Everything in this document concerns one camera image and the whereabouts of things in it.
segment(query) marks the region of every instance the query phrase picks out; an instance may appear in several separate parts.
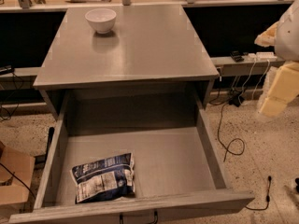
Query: gray tabletop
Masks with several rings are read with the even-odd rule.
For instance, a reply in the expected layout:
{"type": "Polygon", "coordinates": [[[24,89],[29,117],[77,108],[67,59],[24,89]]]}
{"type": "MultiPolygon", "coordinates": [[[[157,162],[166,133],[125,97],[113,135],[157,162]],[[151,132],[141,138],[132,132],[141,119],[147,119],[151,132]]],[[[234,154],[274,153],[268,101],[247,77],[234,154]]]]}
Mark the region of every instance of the gray tabletop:
{"type": "Polygon", "coordinates": [[[66,11],[36,87],[72,89],[110,81],[218,76],[181,5],[109,6],[117,20],[107,35],[98,35],[85,20],[93,8],[66,11]]]}

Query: bowl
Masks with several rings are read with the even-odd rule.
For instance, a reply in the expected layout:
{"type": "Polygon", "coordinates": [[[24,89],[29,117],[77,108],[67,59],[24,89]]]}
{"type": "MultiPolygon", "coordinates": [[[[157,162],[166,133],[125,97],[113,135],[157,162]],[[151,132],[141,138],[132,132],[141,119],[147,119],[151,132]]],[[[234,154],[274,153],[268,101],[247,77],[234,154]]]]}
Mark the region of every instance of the bowl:
{"type": "Polygon", "coordinates": [[[107,8],[97,8],[85,14],[85,19],[98,34],[106,34],[115,24],[116,12],[107,8]]]}

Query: open drawer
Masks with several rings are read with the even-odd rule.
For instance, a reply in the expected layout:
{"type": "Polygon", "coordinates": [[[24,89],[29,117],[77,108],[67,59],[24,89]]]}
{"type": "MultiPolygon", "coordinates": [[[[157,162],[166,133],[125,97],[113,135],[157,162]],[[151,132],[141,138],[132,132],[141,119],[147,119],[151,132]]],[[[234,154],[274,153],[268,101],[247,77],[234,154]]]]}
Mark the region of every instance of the open drawer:
{"type": "Polygon", "coordinates": [[[253,199],[230,188],[192,82],[69,90],[60,110],[35,209],[10,223],[156,223],[234,213],[253,199]],[[128,151],[135,196],[75,204],[70,169],[128,151]]]}

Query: floor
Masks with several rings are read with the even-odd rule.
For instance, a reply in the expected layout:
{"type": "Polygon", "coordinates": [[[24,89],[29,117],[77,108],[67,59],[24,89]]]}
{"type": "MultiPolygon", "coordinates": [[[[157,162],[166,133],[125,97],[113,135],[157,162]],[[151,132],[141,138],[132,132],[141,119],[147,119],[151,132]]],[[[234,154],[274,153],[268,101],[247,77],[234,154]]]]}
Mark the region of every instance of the floor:
{"type": "MultiPolygon", "coordinates": [[[[167,224],[199,223],[299,223],[299,194],[294,179],[299,177],[299,98],[289,104],[279,117],[262,119],[256,111],[257,101],[245,101],[242,106],[209,105],[206,109],[210,126],[215,134],[219,155],[225,150],[218,142],[217,130],[221,119],[220,138],[227,146],[238,137],[245,142],[241,156],[227,155],[224,163],[234,190],[252,190],[255,200],[251,208],[266,207],[267,178],[271,175],[270,203],[265,211],[244,208],[233,215],[201,217],[167,224]]],[[[55,121],[44,105],[21,106],[11,120],[0,122],[0,140],[7,146],[33,156],[43,154],[47,144],[48,129],[55,121]]],[[[240,144],[232,144],[231,150],[239,152],[240,144]]],[[[35,170],[32,190],[37,192],[42,169],[35,170]]],[[[0,223],[7,223],[11,214],[20,209],[32,208],[32,198],[19,207],[0,207],[0,223]]]]}

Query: brown box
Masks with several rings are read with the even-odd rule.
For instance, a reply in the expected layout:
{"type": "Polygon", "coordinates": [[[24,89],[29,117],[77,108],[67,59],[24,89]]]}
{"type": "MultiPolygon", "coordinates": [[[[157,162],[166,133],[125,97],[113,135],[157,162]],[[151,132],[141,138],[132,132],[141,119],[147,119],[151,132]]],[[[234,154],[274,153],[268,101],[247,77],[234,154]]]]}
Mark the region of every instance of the brown box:
{"type": "MultiPolygon", "coordinates": [[[[11,147],[6,147],[0,142],[0,162],[27,187],[30,187],[35,158],[21,153],[11,147]]],[[[0,181],[9,180],[12,175],[0,165],[0,181]]],[[[29,197],[29,190],[17,178],[13,177],[9,186],[0,186],[0,206],[7,204],[26,203],[29,197]]]]}

